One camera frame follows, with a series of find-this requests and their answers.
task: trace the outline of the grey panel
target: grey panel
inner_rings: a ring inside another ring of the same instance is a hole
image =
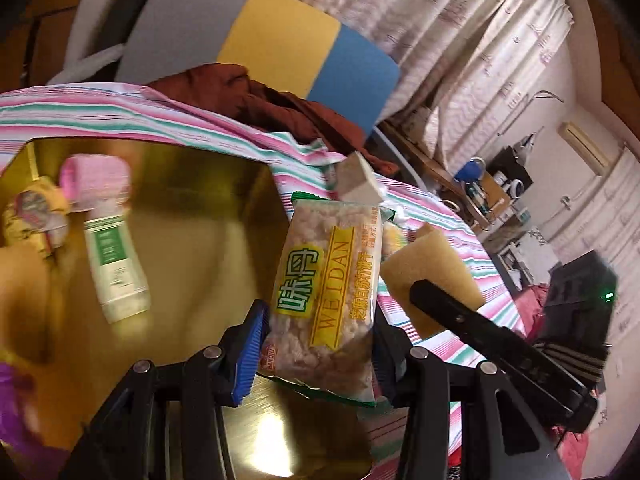
[[[215,62],[247,0],[148,0],[115,80],[147,84]]]

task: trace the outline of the metal screw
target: metal screw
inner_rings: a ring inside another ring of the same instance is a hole
[[[411,350],[409,350],[409,354],[411,355],[411,357],[414,357],[416,359],[426,359],[427,357],[429,357],[429,351],[421,346],[414,346],[413,348],[411,348]]]
[[[219,346],[215,346],[215,345],[207,346],[202,351],[202,354],[207,359],[217,359],[222,355],[222,348],[220,348]]]
[[[498,367],[491,361],[485,361],[480,365],[480,369],[487,375],[495,375],[498,373]]]
[[[146,374],[151,370],[151,363],[146,359],[142,359],[133,365],[133,371],[137,374]]]

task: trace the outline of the gold tray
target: gold tray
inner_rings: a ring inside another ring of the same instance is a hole
[[[131,168],[127,223],[151,308],[107,323],[88,265],[84,213],[70,215],[52,269],[47,362],[34,362],[19,343],[9,348],[35,378],[45,443],[66,449],[135,361],[183,361],[242,322],[255,298],[270,299],[289,225],[266,164],[136,140],[30,142],[0,178],[0,210],[39,175],[57,182],[62,162],[74,153],[117,155]],[[20,332],[19,323],[9,332]],[[242,406],[224,413],[239,480],[350,480],[370,470],[366,433],[351,406],[305,399],[256,377]],[[173,478],[179,477],[174,466]]]

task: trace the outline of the blue panel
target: blue panel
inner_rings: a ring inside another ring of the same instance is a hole
[[[306,98],[335,110],[368,136],[399,75],[389,56],[342,25]]]

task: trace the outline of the white curtain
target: white curtain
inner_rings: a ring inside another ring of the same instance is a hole
[[[567,263],[597,250],[618,275],[609,342],[640,321],[640,162],[625,149],[593,199],[551,239]]]
[[[438,89],[421,148],[455,172],[495,133],[568,33],[564,0],[302,0],[389,54],[401,78],[381,118]]]

